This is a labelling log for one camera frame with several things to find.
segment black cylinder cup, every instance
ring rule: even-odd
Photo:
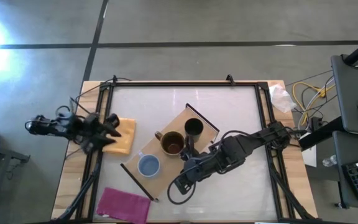
[[[190,118],[185,123],[186,135],[193,138],[194,142],[197,142],[203,132],[204,125],[197,118]]]

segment yellow cloth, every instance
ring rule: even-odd
[[[129,155],[131,153],[132,143],[135,137],[136,122],[134,119],[119,118],[119,126],[116,130],[121,134],[121,137],[107,137],[113,138],[117,142],[103,147],[103,152]]]

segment blue cup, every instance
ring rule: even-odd
[[[140,154],[140,159],[137,162],[137,170],[144,177],[154,177],[160,171],[160,161],[155,155]]]

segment mug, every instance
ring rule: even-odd
[[[144,177],[154,177],[160,171],[160,160],[155,155],[139,153],[140,159],[137,162],[137,170]]]
[[[203,132],[203,122],[197,118],[190,118],[185,123],[186,135],[193,138],[194,142],[197,142]]]
[[[185,147],[185,139],[179,132],[169,131],[162,134],[157,131],[154,135],[160,141],[163,151],[170,156],[179,155]]]

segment wooden tray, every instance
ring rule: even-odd
[[[195,143],[196,150],[201,152],[211,143],[211,141],[215,140],[219,129],[213,126],[213,124],[211,124],[189,104],[186,104],[186,108],[163,130],[156,131],[160,131],[162,134],[169,131],[177,131],[185,136],[185,122],[190,118],[198,118],[204,125],[204,130],[201,133],[199,140]],[[141,152],[145,155],[153,154],[159,158],[161,166],[158,176],[146,178],[139,173],[137,170],[137,163],[140,159],[139,155],[134,156],[125,164],[121,164],[121,167],[130,175],[130,177],[151,200],[155,200],[180,173],[183,169],[184,162],[179,158],[179,156],[166,155],[161,148],[160,141],[155,137],[153,137],[149,143],[143,147]]]

